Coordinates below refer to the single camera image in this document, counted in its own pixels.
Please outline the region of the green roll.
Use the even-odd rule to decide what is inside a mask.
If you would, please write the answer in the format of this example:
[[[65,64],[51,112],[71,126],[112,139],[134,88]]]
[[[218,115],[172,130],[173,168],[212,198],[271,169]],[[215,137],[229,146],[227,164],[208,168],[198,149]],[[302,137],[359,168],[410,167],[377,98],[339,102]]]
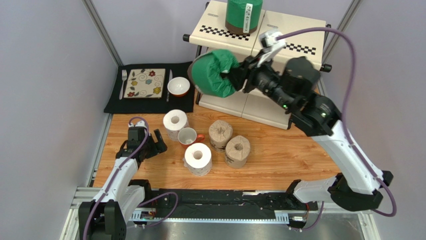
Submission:
[[[247,35],[258,28],[263,0],[228,0],[225,27],[234,34]]]
[[[222,73],[238,68],[240,63],[227,49],[216,49],[200,55],[189,66],[187,74],[190,81],[203,95],[227,98],[236,92],[230,80]]]

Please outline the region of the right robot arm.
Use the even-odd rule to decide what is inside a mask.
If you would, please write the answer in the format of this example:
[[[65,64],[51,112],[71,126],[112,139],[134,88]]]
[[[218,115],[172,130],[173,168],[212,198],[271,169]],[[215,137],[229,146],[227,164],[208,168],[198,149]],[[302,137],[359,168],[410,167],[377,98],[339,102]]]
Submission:
[[[315,92],[320,72],[305,57],[290,59],[282,73],[271,62],[247,57],[221,77],[237,90],[259,90],[290,115],[289,123],[317,142],[340,169],[334,177],[316,181],[295,180],[287,189],[301,203],[333,202],[351,211],[376,210],[393,174],[382,171],[359,149],[344,127],[341,112],[331,99]]]

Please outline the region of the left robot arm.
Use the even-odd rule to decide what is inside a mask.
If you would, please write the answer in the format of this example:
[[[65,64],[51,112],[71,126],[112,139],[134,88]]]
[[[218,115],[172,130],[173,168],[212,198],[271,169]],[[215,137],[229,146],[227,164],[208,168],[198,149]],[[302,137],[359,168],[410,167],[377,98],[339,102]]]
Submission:
[[[131,126],[127,140],[116,153],[111,174],[90,201],[78,209],[79,237],[82,240],[124,240],[127,222],[151,192],[148,180],[133,180],[141,163],[167,150],[161,132],[147,133],[145,126]]]

